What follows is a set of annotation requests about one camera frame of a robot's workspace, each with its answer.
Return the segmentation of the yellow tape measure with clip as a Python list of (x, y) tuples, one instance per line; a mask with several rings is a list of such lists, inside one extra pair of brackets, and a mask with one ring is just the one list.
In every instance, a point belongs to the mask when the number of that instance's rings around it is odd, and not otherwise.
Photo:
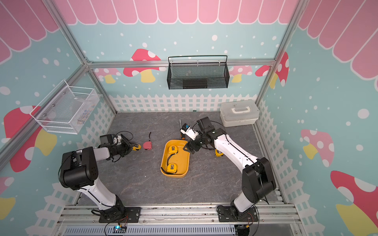
[(169, 165), (170, 158), (178, 153), (178, 148), (175, 145), (172, 145), (168, 148), (168, 158), (166, 164)]

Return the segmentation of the pink tape measure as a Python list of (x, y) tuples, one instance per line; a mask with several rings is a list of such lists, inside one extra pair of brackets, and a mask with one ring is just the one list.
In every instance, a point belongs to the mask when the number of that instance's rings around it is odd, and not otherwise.
[(151, 132), (149, 133), (149, 140), (146, 141), (144, 144), (143, 144), (143, 149), (144, 150), (151, 150), (152, 149), (152, 142), (151, 142)]

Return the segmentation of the yellow storage tray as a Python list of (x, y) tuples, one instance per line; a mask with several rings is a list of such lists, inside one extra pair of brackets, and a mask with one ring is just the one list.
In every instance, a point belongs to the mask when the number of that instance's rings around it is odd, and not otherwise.
[(177, 165), (177, 173), (175, 175), (165, 175), (161, 171), (163, 175), (170, 178), (183, 178), (187, 175), (190, 163), (190, 153), (183, 150), (186, 143), (186, 140), (170, 140), (166, 143), (160, 167), (166, 170), (168, 166), (166, 162), (169, 156), (168, 148), (172, 145), (175, 145), (178, 148), (178, 153), (170, 158), (169, 164), (175, 163)]

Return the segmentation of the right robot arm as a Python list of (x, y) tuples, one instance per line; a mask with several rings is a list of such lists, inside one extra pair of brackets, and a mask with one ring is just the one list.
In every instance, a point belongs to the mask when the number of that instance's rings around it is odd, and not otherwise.
[(230, 204), (229, 212), (232, 216), (240, 217), (247, 213), (276, 189), (272, 166), (267, 158), (258, 158), (248, 153), (223, 128), (215, 128), (208, 117), (198, 120), (196, 124), (199, 130), (194, 130), (188, 124), (181, 127), (180, 132), (190, 138), (184, 150), (194, 154), (203, 146), (211, 145), (231, 160), (242, 173), (242, 192)]

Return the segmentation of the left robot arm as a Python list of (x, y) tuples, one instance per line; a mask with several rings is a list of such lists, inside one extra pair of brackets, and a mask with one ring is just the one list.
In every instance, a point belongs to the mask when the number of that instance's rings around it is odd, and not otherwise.
[(63, 187), (77, 190), (91, 199), (98, 207), (93, 214), (101, 219), (122, 219), (126, 216), (126, 209), (120, 198), (99, 179), (97, 162), (115, 162), (114, 157), (124, 157), (133, 148), (134, 144), (122, 134), (102, 135), (98, 147), (86, 147), (63, 154), (58, 171), (59, 182)]

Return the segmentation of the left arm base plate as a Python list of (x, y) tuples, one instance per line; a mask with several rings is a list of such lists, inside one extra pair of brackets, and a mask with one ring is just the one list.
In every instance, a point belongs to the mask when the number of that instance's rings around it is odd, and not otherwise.
[(138, 223), (140, 214), (140, 207), (114, 206), (110, 209), (100, 210), (99, 223)]

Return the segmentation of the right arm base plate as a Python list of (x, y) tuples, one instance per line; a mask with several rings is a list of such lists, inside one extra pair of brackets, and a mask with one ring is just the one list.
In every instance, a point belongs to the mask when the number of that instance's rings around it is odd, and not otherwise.
[(258, 214), (255, 207), (250, 207), (244, 212), (239, 212), (234, 206), (217, 206), (219, 222), (258, 222)]

